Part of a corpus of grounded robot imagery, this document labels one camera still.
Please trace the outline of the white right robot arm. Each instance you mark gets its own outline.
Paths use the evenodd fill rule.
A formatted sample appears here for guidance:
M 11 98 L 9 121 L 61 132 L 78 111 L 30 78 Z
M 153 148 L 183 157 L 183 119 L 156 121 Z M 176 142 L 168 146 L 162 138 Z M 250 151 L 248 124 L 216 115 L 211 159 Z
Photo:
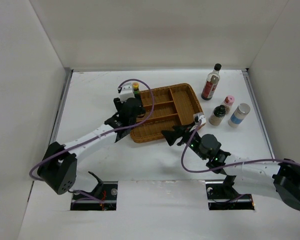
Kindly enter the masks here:
M 236 156 L 222 150 L 214 135 L 200 136 L 193 123 L 174 126 L 161 134 L 169 146 L 185 145 L 206 160 L 208 172 L 225 175 L 221 190 L 226 197 L 255 194 L 281 200 L 300 211 L 300 163 L 286 158 L 249 160 Z

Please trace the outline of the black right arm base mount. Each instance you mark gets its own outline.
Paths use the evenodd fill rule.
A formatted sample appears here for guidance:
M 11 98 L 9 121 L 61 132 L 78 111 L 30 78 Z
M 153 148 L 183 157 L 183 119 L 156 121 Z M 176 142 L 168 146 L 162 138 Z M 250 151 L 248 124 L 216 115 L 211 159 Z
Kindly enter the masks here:
M 233 188 L 234 176 L 224 180 L 207 180 L 205 182 L 208 209 L 211 211 L 234 211 L 255 209 L 251 194 L 240 194 Z

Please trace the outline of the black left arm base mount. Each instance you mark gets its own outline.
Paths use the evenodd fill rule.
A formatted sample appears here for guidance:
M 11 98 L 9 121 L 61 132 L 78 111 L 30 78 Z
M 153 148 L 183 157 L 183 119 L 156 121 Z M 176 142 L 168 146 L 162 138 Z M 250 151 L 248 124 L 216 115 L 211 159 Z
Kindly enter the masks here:
M 117 209 L 118 182 L 103 181 L 94 173 L 89 172 L 94 180 L 92 191 L 71 190 L 71 211 L 115 211 Z

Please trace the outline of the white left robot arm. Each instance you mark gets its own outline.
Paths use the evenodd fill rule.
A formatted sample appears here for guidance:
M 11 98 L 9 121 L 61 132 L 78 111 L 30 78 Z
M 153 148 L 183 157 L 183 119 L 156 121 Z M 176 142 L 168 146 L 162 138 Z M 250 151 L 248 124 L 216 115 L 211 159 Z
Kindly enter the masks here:
M 91 171 L 80 173 L 79 163 L 126 137 L 135 127 L 137 118 L 146 113 L 140 98 L 130 97 L 121 103 L 117 97 L 113 101 L 117 112 L 100 127 L 72 142 L 55 141 L 48 146 L 37 175 L 58 195 L 84 191 L 93 200 L 102 195 L 101 180 Z

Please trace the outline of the yellow-capped green-label sauce bottle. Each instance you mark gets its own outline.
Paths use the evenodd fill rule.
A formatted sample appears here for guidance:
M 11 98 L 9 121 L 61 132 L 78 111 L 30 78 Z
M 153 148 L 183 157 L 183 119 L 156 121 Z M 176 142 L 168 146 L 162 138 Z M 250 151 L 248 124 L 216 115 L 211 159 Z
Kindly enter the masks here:
M 133 88 L 133 94 L 136 98 L 140 98 L 140 89 L 139 89 L 139 83 L 138 82 L 133 82 L 132 83 L 132 88 Z

